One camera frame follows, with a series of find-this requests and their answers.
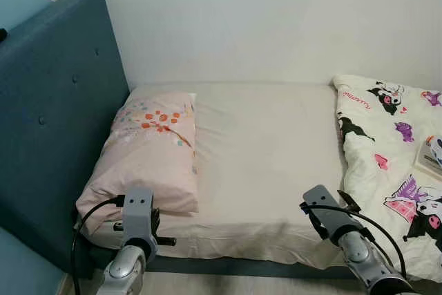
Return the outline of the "pink dotted pillow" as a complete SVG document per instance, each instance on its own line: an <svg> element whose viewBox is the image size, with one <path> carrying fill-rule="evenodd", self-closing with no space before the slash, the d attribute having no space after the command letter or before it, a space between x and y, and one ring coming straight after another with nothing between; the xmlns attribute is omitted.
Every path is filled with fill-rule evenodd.
<svg viewBox="0 0 442 295"><path fill-rule="evenodd" d="M197 213L195 100L185 92L130 96L75 203L78 214L135 187L151 189L162 213Z"/></svg>

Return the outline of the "cream cartoon print blanket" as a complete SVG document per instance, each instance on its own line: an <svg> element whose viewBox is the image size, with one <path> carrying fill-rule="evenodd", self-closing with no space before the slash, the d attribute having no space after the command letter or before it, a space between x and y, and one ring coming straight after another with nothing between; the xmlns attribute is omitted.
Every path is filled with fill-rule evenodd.
<svg viewBox="0 0 442 295"><path fill-rule="evenodd" d="M442 281L442 181L420 165L422 149L441 135L440 92L340 75L336 116L345 157L343 190L392 240L408 277Z"/></svg>

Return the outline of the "mattress with beige sheet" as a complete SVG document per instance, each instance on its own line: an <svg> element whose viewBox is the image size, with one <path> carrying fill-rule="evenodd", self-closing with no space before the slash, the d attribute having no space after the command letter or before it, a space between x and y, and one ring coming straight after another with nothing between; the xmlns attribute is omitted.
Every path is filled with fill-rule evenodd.
<svg viewBox="0 0 442 295"><path fill-rule="evenodd" d="M170 92L196 95L199 211L160 211L159 233L177 244L158 254L315 269L342 265L341 252L319 237L300 209L303 193L313 187L343 190L334 84L142 84L129 97ZM119 247L111 231L122 219L119 207L99 203L85 216L82 231L91 242Z"/></svg>

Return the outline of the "open blue patterned booklet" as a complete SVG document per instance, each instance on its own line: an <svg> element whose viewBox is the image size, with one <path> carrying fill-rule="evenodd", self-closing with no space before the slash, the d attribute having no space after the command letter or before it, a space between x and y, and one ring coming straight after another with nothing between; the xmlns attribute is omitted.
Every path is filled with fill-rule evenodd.
<svg viewBox="0 0 442 295"><path fill-rule="evenodd" d="M439 135L429 136L420 144L414 166L425 174L442 178L442 146Z"/></svg>

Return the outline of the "teal upholstered headboard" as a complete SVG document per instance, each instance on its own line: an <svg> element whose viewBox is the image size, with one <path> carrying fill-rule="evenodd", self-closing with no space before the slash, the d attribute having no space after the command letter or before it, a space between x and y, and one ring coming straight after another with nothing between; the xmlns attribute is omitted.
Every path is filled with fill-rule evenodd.
<svg viewBox="0 0 442 295"><path fill-rule="evenodd" d="M106 0L56 0L0 43L0 227L64 272L75 203L130 88Z"/></svg>

